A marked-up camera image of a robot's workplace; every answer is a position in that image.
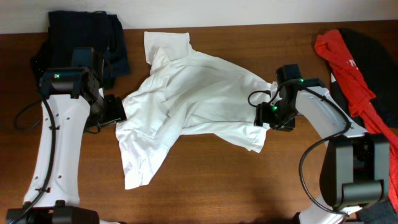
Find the white t-shirt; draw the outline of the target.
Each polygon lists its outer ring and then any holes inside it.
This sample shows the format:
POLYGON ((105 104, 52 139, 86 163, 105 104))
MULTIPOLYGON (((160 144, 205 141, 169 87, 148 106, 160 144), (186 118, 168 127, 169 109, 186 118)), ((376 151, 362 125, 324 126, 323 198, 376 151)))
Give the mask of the white t-shirt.
POLYGON ((147 185, 181 135, 262 150, 269 125, 254 125, 255 105, 276 83, 194 50, 187 33, 146 32, 144 48, 150 75, 123 99, 127 119, 116 126, 126 189, 147 185))

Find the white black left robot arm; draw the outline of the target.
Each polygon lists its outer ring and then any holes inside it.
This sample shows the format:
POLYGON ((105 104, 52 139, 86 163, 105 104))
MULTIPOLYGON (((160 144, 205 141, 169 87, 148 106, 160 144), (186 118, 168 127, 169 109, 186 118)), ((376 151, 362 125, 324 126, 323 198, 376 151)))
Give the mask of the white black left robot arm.
POLYGON ((34 176, 22 208, 10 208, 6 223, 102 223, 98 212, 80 207, 78 166, 85 133, 126 120, 121 99, 103 93, 103 68, 101 54, 75 48, 69 67, 50 68, 41 76, 42 132, 34 176))

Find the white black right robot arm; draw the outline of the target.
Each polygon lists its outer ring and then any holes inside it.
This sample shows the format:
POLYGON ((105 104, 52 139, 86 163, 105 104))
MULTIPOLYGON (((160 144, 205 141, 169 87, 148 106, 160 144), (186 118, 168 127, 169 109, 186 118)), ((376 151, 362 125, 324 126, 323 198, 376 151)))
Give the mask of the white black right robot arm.
POLYGON ((298 65, 284 65, 275 75, 277 90, 267 90, 271 99, 255 106, 254 124, 288 132, 301 114, 321 137, 300 158, 300 183, 312 205, 296 213, 294 223, 344 223, 352 213, 387 200, 388 139, 355 123, 333 100, 325 84, 318 78, 303 78, 298 65), (305 184, 303 163, 321 144, 327 149, 319 180, 321 195, 314 198, 305 184))

